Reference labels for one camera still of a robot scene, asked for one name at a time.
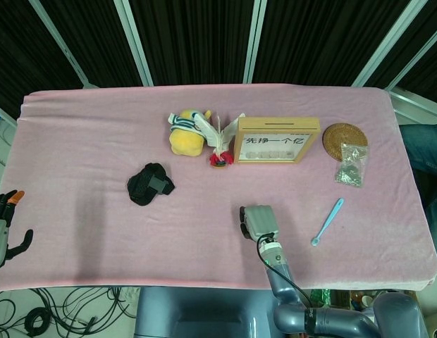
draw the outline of black fabric object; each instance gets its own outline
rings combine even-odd
[[[25,95],[79,89],[74,69],[28,0],[0,0],[0,108],[18,118]]]
[[[253,0],[131,0],[155,85],[242,83]]]
[[[386,88],[436,30],[437,0],[428,0],[365,86]]]
[[[113,0],[41,0],[90,83],[142,86]]]
[[[398,86],[437,103],[437,42],[403,77]]]
[[[253,82],[350,86],[409,0],[269,0]]]
[[[146,164],[140,173],[128,181],[129,197],[139,206],[146,206],[157,194],[169,195],[173,189],[175,185],[159,163]]]

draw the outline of pink tablecloth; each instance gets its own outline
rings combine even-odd
[[[316,116],[347,122],[370,143],[362,189],[334,182],[320,138],[299,165],[232,165],[175,156],[167,117],[184,108],[222,118]],[[25,98],[1,190],[26,191],[10,244],[28,252],[0,269],[0,289],[63,285],[267,288],[240,206],[269,204],[296,283],[304,288],[422,289],[437,258],[389,96],[371,88],[286,84],[90,89]],[[126,182],[159,162],[176,189],[148,206]],[[318,247],[339,197],[345,204]]]

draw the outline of small plastic bag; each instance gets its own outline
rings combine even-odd
[[[336,173],[336,182],[361,187],[366,168],[368,147],[355,146],[351,144],[341,144],[343,161],[339,165]]]

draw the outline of blue plastic spoon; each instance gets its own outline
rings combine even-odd
[[[312,246],[317,246],[317,244],[320,243],[320,236],[324,233],[324,231],[326,230],[326,228],[330,225],[331,221],[334,219],[334,217],[336,216],[336,214],[338,213],[340,207],[344,204],[344,199],[339,199],[336,204],[333,207],[333,210],[330,212],[330,215],[328,215],[324,225],[322,226],[322,228],[320,229],[319,233],[317,234],[317,236],[315,236],[315,238],[312,239],[311,241],[311,245]]]

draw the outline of blue fabric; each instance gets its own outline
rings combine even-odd
[[[403,125],[400,131],[412,168],[437,176],[437,125]],[[437,252],[437,185],[425,215]]]

